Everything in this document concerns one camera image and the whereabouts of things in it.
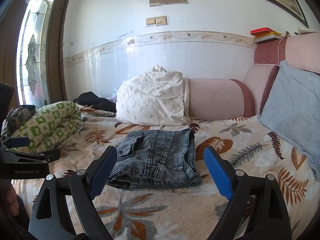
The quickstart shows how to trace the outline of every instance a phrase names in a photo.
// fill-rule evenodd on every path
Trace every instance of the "white pillow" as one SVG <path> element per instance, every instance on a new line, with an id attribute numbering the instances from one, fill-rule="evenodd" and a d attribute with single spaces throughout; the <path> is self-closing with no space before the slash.
<path id="1" fill-rule="evenodd" d="M 122 83 L 117 92 L 117 120 L 149 126 L 189 123 L 188 79 L 176 71 L 152 71 Z"/>

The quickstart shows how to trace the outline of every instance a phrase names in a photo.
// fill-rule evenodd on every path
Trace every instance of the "wall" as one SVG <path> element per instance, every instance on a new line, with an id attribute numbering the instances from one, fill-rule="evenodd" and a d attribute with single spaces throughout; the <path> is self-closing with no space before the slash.
<path id="1" fill-rule="evenodd" d="M 320 31 L 306 2 L 298 1 L 310 29 Z M 305 28 L 267 0 L 188 3 L 150 8 L 148 0 L 70 0 L 63 48 L 68 100 L 90 90 L 111 96 L 155 64 L 188 78 L 243 81 L 253 64 L 250 30 L 268 26 L 294 35 Z M 163 15 L 168 25 L 145 27 L 146 18 Z"/>
<path id="2" fill-rule="evenodd" d="M 310 29 L 320 25 L 304 0 L 298 0 Z M 149 0 L 70 0 L 65 22 L 64 57 L 122 37 L 145 33 L 206 30 L 250 36 L 268 26 L 292 35 L 305 26 L 267 0 L 188 0 L 189 4 L 149 7 Z M 145 19 L 166 15 L 168 25 L 145 27 Z"/>

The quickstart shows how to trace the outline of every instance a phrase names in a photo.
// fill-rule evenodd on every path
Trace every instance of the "bed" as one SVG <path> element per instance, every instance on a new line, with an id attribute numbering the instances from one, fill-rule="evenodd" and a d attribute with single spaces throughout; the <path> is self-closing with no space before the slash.
<path id="1" fill-rule="evenodd" d="M 175 190 L 121 190 L 105 186 L 93 201 L 102 221 L 115 239 L 207 239 L 222 215 L 227 200 L 221 196 L 203 160 L 205 147 L 212 145 L 223 159 L 248 175 L 273 174 L 284 195 L 296 239 L 311 221 L 319 206 L 319 178 L 304 155 L 268 130 L 257 116 L 224 121 L 193 120 L 180 126 L 127 125 L 110 112 L 82 109 L 78 131 L 59 147 L 61 158 L 50 163 L 57 177 L 71 176 L 99 158 L 107 146 L 117 146 L 132 130 L 181 130 L 195 133 L 196 166 L 203 183 Z M 14 180 L 17 194 L 30 216 L 43 179 Z M 238 235 L 244 231 L 252 210 L 250 198 Z M 68 206 L 76 232 L 82 227 L 72 199 Z"/>

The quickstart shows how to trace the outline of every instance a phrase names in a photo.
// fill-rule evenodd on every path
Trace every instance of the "decorative tile border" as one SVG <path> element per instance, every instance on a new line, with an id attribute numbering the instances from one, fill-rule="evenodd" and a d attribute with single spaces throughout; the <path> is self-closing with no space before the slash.
<path id="1" fill-rule="evenodd" d="M 83 51 L 69 58 L 63 58 L 64 66 L 71 66 L 92 57 L 97 57 L 115 50 L 127 49 L 128 47 L 140 47 L 151 44 L 168 42 L 213 42 L 227 43 L 255 49 L 257 45 L 253 38 L 231 33 L 208 32 L 208 31 L 173 31 L 137 35 L 130 38 L 111 41 L 92 49 Z"/>

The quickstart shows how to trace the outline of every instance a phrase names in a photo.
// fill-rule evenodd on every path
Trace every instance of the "gray cloth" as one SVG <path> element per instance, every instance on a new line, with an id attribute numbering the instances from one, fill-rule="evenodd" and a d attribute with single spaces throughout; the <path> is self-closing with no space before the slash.
<path id="1" fill-rule="evenodd" d="M 283 60 L 260 122 L 306 155 L 320 177 L 320 77 Z"/>
<path id="2" fill-rule="evenodd" d="M 4 120 L 1 135 L 6 137 L 11 136 L 35 113 L 36 106 L 34 105 L 13 107 L 7 114 L 7 118 Z"/>
<path id="3" fill-rule="evenodd" d="M 107 184 L 123 189 L 198 186 L 192 130 L 132 131 L 117 147 L 118 160 Z"/>

